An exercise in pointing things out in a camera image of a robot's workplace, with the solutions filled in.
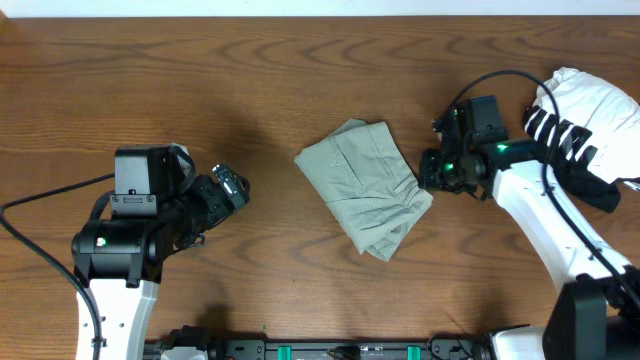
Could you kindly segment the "khaki shorts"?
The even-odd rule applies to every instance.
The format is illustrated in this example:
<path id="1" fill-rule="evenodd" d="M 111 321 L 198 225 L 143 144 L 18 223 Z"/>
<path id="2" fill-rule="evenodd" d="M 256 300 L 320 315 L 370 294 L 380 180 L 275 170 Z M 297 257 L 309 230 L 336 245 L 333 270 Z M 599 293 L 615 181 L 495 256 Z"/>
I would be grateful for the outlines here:
<path id="1" fill-rule="evenodd" d="M 294 162 L 359 253 L 388 261 L 433 203 L 384 122 L 350 119 Z"/>

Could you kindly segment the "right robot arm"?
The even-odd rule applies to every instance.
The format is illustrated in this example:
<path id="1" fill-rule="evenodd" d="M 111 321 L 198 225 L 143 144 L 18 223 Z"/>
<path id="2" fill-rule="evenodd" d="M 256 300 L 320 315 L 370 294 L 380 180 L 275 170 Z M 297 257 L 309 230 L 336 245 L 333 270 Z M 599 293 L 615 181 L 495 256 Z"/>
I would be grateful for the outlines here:
<path id="1" fill-rule="evenodd" d="M 558 292 L 545 326 L 491 331 L 473 358 L 638 358 L 638 269 L 581 215 L 542 163 L 539 145 L 508 139 L 498 120 L 465 131 L 462 118 L 453 111 L 434 121 L 441 146 L 424 152 L 421 186 L 493 199 L 522 229 Z"/>

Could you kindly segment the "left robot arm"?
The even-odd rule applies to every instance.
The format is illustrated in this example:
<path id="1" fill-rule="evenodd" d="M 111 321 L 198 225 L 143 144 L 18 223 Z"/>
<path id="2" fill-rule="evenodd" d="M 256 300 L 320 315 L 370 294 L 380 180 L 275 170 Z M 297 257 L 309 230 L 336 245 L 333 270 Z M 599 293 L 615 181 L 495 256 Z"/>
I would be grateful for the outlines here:
<path id="1" fill-rule="evenodd" d="M 168 167 L 130 181 L 116 174 L 108 220 L 92 213 L 72 242 L 74 273 L 91 303 L 78 305 L 76 356 L 139 359 L 164 261 L 204 242 L 206 231 L 244 207 L 249 181 L 225 164 L 212 175 Z"/>

